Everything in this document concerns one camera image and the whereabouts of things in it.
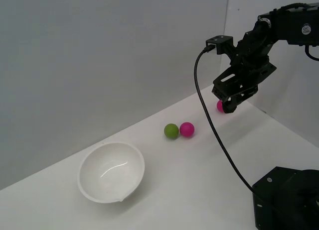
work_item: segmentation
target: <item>label on servo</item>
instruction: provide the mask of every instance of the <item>label on servo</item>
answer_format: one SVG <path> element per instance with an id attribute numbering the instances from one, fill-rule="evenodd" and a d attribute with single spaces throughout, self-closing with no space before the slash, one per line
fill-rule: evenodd
<path id="1" fill-rule="evenodd" d="M 303 35 L 308 35 L 309 33 L 311 33 L 310 24 L 308 23 L 304 24 L 303 28 L 301 29 L 301 32 L 303 33 Z"/>

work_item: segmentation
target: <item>white table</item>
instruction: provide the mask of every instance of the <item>white table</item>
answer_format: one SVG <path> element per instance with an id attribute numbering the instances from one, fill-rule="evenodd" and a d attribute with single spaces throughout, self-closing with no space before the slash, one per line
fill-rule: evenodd
<path id="1" fill-rule="evenodd" d="M 254 184 L 275 166 L 318 169 L 319 149 L 245 102 L 216 111 L 203 96 L 239 170 Z M 163 128 L 189 121 L 196 135 L 167 140 Z M 219 147 L 197 95 L 104 139 L 140 149 L 145 175 L 127 200 L 97 204 L 76 184 L 79 164 L 94 145 L 0 191 L 1 230 L 254 230 L 252 194 Z"/>

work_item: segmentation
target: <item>white wall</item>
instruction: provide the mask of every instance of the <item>white wall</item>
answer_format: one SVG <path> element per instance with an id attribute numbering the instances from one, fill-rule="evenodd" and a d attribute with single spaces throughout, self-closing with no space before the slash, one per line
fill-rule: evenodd
<path id="1" fill-rule="evenodd" d="M 234 36 L 237 44 L 252 30 L 259 14 L 294 2 L 319 0 L 229 0 L 225 35 Z M 319 48 L 311 52 L 319 56 Z M 274 45 L 270 61 L 277 70 L 249 101 L 319 147 L 319 62 L 309 59 L 304 47 L 290 46 L 286 41 Z M 222 57 L 221 71 L 228 66 L 229 59 Z"/>
<path id="2" fill-rule="evenodd" d="M 226 7 L 0 0 L 0 189 L 194 93 L 194 61 Z M 205 87 L 220 58 L 201 63 Z"/>

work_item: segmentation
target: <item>robotic arm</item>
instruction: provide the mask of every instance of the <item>robotic arm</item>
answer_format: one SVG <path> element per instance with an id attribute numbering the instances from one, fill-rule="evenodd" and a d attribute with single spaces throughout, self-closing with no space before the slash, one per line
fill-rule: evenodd
<path id="1" fill-rule="evenodd" d="M 225 113 L 232 113 L 237 106 L 258 91 L 258 84 L 272 74 L 276 67 L 269 62 L 268 53 L 278 40 L 289 45 L 319 45 L 319 3 L 294 3 L 258 16 L 252 31 L 233 45 L 233 37 L 216 36 L 206 41 L 214 45 L 217 54 L 230 58 L 230 67 L 214 80 L 212 92 L 222 101 Z"/>

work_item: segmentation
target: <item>pink ball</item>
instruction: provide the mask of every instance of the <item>pink ball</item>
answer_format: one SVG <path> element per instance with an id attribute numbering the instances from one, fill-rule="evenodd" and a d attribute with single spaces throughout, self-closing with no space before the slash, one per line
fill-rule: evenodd
<path id="1" fill-rule="evenodd" d="M 223 110 L 223 102 L 221 102 L 221 100 L 219 100 L 219 101 L 217 102 L 217 109 L 218 109 L 220 112 L 224 113 L 224 110 Z"/>
<path id="2" fill-rule="evenodd" d="M 195 132 L 195 127 L 192 123 L 185 122 L 181 124 L 179 132 L 184 137 L 191 137 Z"/>

